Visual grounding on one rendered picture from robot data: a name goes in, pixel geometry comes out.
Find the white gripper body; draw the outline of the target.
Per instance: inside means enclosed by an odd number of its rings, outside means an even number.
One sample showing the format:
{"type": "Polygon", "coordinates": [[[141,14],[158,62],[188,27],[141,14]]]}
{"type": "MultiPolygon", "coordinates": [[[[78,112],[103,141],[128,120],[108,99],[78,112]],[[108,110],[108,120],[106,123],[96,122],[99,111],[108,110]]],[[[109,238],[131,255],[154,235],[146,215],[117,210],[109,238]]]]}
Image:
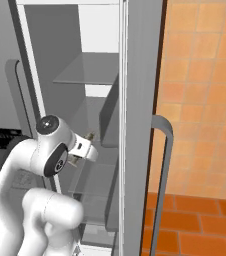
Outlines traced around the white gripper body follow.
{"type": "Polygon", "coordinates": [[[68,154],[92,162],[95,162],[98,157],[98,151],[92,145],[92,142],[83,137],[76,138],[75,145],[68,151],[68,154]]]}

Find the glass fridge shelf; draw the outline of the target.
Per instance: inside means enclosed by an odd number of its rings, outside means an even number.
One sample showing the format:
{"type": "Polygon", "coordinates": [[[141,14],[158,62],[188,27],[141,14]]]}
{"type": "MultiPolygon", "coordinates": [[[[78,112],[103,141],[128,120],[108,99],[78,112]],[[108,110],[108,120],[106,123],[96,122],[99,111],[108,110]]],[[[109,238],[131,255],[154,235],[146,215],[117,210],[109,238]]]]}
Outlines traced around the glass fridge shelf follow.
{"type": "Polygon", "coordinates": [[[84,52],[54,79],[54,83],[111,85],[118,72],[117,53],[84,52]]]}
{"type": "Polygon", "coordinates": [[[75,194],[106,197],[113,181],[115,166],[86,162],[69,191],[75,194]]]}

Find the pale fridge drawer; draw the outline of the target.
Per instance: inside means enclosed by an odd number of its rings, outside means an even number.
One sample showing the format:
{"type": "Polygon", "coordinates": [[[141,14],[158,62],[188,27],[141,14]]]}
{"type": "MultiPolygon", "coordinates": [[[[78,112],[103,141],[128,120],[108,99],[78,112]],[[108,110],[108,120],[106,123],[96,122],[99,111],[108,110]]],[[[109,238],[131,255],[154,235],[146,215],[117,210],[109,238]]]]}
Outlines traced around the pale fridge drawer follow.
{"type": "Polygon", "coordinates": [[[108,232],[104,226],[82,223],[79,227],[81,243],[98,247],[111,248],[116,232],[108,232]]]}

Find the grey fridge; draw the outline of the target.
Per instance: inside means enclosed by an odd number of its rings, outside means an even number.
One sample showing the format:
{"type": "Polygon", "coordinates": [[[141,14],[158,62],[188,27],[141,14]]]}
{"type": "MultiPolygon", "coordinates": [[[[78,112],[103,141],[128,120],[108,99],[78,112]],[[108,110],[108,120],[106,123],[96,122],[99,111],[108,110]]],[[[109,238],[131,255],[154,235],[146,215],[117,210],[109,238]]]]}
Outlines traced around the grey fridge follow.
{"type": "Polygon", "coordinates": [[[119,6],[116,0],[16,0],[23,44],[35,92],[37,117],[56,115],[73,132],[86,137],[95,132],[93,145],[98,164],[114,165],[106,197],[69,191],[88,160],[77,167],[69,162],[51,180],[57,192],[83,204],[82,223],[116,232],[111,248],[84,245],[86,256],[120,256],[119,253],[119,72],[111,85],[61,84],[54,79],[81,53],[119,55],[119,6]]]}

